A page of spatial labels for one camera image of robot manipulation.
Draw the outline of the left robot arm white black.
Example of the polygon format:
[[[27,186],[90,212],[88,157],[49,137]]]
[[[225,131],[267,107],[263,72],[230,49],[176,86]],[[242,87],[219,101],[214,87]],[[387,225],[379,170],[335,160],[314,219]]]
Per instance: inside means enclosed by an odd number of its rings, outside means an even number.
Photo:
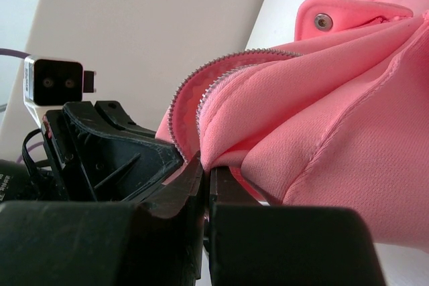
[[[137,125],[117,101],[68,102],[47,111],[1,161],[1,201],[141,201],[183,164],[171,143]]]

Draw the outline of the pink zip jacket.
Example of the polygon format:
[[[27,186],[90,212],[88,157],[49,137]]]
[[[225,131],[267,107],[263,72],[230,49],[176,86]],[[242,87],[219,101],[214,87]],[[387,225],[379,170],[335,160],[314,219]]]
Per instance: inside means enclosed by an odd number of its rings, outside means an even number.
[[[294,41],[217,58],[156,137],[227,166],[272,204],[357,211],[428,249],[428,0],[305,0]]]

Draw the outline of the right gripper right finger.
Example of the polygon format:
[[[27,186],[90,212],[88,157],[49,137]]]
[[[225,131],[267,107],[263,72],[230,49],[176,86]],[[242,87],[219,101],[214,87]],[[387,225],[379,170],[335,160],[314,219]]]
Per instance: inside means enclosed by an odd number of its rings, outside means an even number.
[[[264,206],[228,167],[210,173],[213,285],[384,285],[363,219],[354,210]]]

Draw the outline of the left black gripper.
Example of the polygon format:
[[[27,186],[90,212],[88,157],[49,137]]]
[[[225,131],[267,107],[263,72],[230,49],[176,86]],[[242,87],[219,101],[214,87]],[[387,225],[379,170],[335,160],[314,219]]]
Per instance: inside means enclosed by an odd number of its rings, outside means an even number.
[[[183,164],[117,101],[68,102],[42,118],[49,199],[143,199]]]

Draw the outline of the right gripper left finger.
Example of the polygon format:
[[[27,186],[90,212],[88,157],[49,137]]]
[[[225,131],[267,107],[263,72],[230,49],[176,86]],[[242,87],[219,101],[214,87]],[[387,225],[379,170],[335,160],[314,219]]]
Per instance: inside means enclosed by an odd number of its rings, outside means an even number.
[[[195,155],[144,202],[1,205],[2,285],[194,285],[204,172]]]

